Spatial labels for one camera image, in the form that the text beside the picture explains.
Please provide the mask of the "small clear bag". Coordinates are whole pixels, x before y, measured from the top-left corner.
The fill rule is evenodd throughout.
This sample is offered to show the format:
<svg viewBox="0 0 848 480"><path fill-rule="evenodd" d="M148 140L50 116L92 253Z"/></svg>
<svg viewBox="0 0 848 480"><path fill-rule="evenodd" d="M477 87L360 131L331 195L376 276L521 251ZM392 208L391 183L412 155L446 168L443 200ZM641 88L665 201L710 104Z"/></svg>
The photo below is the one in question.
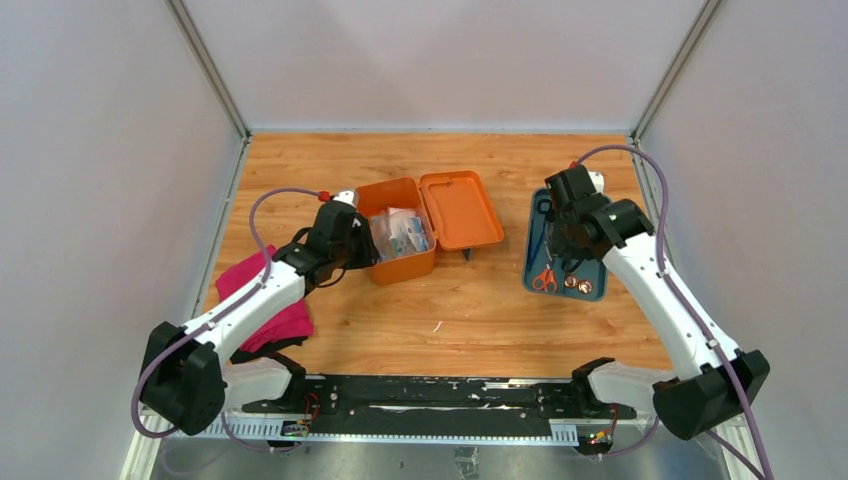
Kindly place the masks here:
<svg viewBox="0 0 848 480"><path fill-rule="evenodd" d="M393 244L393 233L390 225L389 215L378 214L370 219L370 229L373 243L379 253L380 261L388 261L396 258L396 250Z"/></svg>

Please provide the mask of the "black bandage scissors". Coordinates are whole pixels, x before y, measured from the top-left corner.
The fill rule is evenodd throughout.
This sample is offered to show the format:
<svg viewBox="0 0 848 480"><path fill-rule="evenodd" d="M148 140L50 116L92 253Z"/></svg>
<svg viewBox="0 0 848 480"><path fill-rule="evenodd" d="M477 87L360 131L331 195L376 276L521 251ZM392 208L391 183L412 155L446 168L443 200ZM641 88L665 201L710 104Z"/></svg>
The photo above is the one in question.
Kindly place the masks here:
<svg viewBox="0 0 848 480"><path fill-rule="evenodd" d="M549 230L552 219L552 209L553 204L549 198L542 198L535 203L535 213L541 216L541 231L538 235L537 240L535 241L533 249L533 258L536 258L539 255L539 252L542 247L546 245L547 239L549 237Z"/></svg>

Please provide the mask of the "small brown round tin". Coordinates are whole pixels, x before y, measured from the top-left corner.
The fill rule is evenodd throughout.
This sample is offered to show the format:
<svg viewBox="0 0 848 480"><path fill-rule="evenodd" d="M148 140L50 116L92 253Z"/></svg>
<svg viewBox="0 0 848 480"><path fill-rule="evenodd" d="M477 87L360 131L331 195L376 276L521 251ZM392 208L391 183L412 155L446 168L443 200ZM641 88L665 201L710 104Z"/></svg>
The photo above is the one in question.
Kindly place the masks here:
<svg viewBox="0 0 848 480"><path fill-rule="evenodd" d="M593 284L589 280L580 280L576 288L581 294L588 295L593 291Z"/></svg>

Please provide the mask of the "teal plastic tray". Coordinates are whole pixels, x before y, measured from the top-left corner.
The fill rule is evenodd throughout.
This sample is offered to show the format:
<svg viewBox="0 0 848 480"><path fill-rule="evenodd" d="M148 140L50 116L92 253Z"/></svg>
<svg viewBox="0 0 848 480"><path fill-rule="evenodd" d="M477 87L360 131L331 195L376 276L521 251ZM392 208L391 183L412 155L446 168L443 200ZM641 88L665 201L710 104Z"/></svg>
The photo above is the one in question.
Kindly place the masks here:
<svg viewBox="0 0 848 480"><path fill-rule="evenodd" d="M525 258L521 270L522 285L528 292L534 294L555 296L560 298L568 298L589 302L600 301L606 294L608 283L608 271L598 261L584 260L580 262L578 260L572 261L567 259L555 258L548 250L546 242L546 245L543 246L540 250L539 255L537 256L531 270L525 270L526 255L529 243L528 239L531 236L537 235L541 230L541 216L535 213L535 203L542 198L550 199L550 195L545 188L537 189L531 197L530 213L528 219L528 231L525 245ZM531 286L533 279L542 271L542 269L547 263L549 263L556 272L556 278L558 282L558 291L556 293L536 291ZM576 276L578 278L578 282L580 280L589 280L593 284L593 291L588 295L584 295L581 294L576 287L566 288L564 286L564 279L567 275Z"/></svg>

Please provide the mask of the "small orange scissors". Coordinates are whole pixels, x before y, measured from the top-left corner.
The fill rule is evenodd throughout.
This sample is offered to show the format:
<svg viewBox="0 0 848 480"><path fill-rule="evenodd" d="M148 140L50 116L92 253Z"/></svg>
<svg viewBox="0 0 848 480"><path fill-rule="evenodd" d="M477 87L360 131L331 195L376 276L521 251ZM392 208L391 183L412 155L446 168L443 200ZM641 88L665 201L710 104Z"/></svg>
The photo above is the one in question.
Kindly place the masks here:
<svg viewBox="0 0 848 480"><path fill-rule="evenodd" d="M533 279L531 286L536 291L556 293L558 291L558 282L554 268L547 263L542 271Z"/></svg>

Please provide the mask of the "clear bag blue items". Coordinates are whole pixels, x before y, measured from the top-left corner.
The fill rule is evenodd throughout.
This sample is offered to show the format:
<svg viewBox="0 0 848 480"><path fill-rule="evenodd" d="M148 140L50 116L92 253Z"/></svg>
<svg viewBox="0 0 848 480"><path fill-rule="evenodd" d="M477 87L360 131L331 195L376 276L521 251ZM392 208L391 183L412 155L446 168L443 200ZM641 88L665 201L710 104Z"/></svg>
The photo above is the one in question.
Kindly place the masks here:
<svg viewBox="0 0 848 480"><path fill-rule="evenodd" d="M393 258L401 258L429 250L430 242L422 218L413 209L390 207L387 211L389 242Z"/></svg>

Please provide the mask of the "orange medicine box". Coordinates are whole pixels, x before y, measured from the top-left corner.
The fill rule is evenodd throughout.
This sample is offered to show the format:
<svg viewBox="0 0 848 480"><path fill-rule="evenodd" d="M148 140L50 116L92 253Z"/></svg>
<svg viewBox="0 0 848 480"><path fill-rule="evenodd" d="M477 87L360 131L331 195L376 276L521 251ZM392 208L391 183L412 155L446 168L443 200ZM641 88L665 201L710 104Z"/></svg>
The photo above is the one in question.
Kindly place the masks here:
<svg viewBox="0 0 848 480"><path fill-rule="evenodd" d="M421 219L427 238L426 250L368 268L370 280L379 286L430 274L439 249L468 255L505 238L482 179L471 170L384 180L360 186L357 193L358 209L368 220L389 208L410 209Z"/></svg>

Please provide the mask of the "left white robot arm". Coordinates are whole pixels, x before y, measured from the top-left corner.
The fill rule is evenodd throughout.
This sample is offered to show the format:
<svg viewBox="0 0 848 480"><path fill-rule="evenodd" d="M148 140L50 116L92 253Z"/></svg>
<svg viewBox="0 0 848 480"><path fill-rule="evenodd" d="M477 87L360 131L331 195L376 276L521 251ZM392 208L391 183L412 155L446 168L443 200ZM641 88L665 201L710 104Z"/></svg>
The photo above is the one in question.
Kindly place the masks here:
<svg viewBox="0 0 848 480"><path fill-rule="evenodd" d="M266 255L260 273L235 297L181 326L164 322L150 334L131 410L146 406L174 431L196 435L221 413L270 401L283 413L298 411L306 386L279 356L233 365L232 355L273 316L329 283L336 271L373 266L379 254L358 195L344 190L327 199L302 237Z"/></svg>

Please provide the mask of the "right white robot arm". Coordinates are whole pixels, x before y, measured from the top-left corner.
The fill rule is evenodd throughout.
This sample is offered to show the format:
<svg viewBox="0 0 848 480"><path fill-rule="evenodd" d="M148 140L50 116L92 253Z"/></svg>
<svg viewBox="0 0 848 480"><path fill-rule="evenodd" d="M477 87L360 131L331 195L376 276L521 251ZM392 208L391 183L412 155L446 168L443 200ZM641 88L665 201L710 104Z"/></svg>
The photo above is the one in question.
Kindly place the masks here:
<svg viewBox="0 0 848 480"><path fill-rule="evenodd" d="M545 180L552 201L552 239L569 259L595 260L614 274L657 332L672 368L630 367L611 357L572 373L571 403L584 417L617 404L658 416L690 440L743 412L758 395L770 364L744 351L706 313L667 257L654 225L629 199L611 201L578 165Z"/></svg>

